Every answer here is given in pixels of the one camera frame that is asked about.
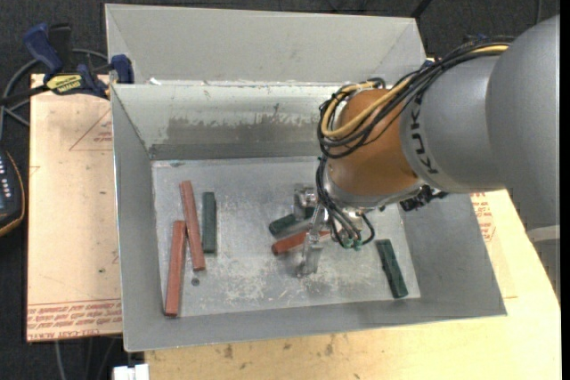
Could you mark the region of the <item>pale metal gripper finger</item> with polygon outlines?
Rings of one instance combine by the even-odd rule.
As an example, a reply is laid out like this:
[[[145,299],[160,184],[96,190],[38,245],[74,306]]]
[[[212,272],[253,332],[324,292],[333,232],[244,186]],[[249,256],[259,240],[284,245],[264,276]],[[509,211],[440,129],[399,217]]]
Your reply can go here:
[[[297,276],[303,278],[316,273],[321,255],[321,241],[314,235],[308,235],[303,244],[302,259],[297,267]]]
[[[314,187],[297,187],[293,192],[293,215],[296,218],[309,218],[314,214],[317,196]]]

